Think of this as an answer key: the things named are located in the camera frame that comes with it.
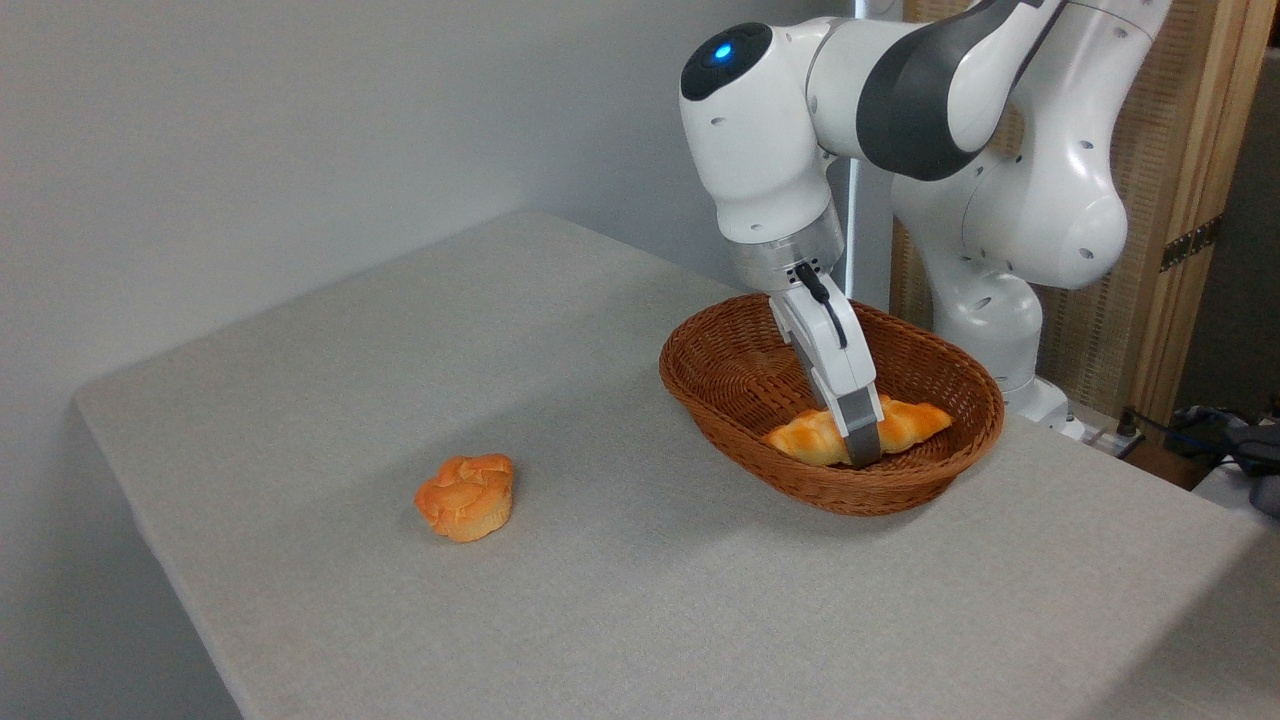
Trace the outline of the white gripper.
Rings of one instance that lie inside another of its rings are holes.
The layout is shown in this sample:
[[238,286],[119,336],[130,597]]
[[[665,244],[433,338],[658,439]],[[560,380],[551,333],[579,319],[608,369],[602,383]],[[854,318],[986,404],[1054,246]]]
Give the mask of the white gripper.
[[783,341],[796,350],[820,407],[844,423],[847,465],[867,468],[882,457],[882,410],[876,365],[851,301],[824,284],[826,301],[804,284],[768,295]]

